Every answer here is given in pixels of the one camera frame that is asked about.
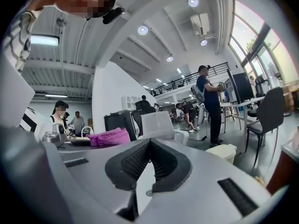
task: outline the round ceiling light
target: round ceiling light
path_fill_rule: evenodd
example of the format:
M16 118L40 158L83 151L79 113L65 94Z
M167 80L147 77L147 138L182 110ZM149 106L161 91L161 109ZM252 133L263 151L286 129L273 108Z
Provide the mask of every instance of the round ceiling light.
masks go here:
M149 29L146 26L141 26L138 28L139 35L146 35Z
M202 46L207 45L207 40L203 40L200 44L201 44Z
M191 7L197 7L199 4L199 1L198 0L188 0L188 4Z
M172 62L172 61L173 61L173 57L170 56L170 57L168 57L166 60L167 60L167 62Z

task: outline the white mesh chair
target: white mesh chair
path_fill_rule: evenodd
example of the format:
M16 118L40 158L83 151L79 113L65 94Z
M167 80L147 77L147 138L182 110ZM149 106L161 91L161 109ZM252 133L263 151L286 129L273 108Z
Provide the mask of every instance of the white mesh chair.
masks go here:
M143 139L157 138L178 144L187 144L189 133L179 129L173 129L167 111L144 114L141 116L141 119Z

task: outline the person in gray shirt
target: person in gray shirt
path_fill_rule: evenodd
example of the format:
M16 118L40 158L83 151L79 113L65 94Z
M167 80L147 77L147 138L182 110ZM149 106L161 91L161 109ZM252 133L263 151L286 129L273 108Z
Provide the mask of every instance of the person in gray shirt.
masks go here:
M74 124L75 127L75 134L81 134L81 130L82 128L85 126L84 125L84 119L82 116L80 116L80 112L76 111L75 112L75 117L73 118L73 120L70 122L70 124Z

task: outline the gray shirt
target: gray shirt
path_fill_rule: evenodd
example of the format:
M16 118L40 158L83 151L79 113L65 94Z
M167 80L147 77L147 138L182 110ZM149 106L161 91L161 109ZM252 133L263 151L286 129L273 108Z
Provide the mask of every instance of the gray shirt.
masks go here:
M84 127L84 120L82 116L79 116L79 118L75 117L73 120L70 122L70 124L74 124L75 127L75 132L80 133L82 128Z

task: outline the white desk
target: white desk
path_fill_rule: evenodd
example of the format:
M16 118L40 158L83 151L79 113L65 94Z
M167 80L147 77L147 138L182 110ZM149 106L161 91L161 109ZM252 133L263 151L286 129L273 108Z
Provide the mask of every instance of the white desk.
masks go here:
M251 100L248 100L248 101L245 101L243 103L236 103L236 104L232 104L232 103L224 103L224 104L221 104L220 106L224 108L223 110L223 114L224 114L224 132L226 132L226 119L229 118L229 117L234 117L236 119L239 120L239 125L240 125L240 130L242 130L242 124L241 124L241 120L244 121L244 127L243 127L243 137L242 137L242 140L241 140L241 143L236 145L237 146L237 153L242 153L245 151L245 147L246 147L246 132L247 132L247 123L256 123L256 122L259 122L258 120L256 121L251 121L251 120L247 120L247 105L250 105L254 102L257 102L257 101L261 101L263 100L264 97L259 97L259 98L254 98L254 99L251 99ZM234 114L230 114L230 115L226 115L226 108L227 107L233 107L236 111L236 114L237 115L234 115ZM244 116L240 116L240 113L239 113L239 109L238 107L243 107L244 108Z

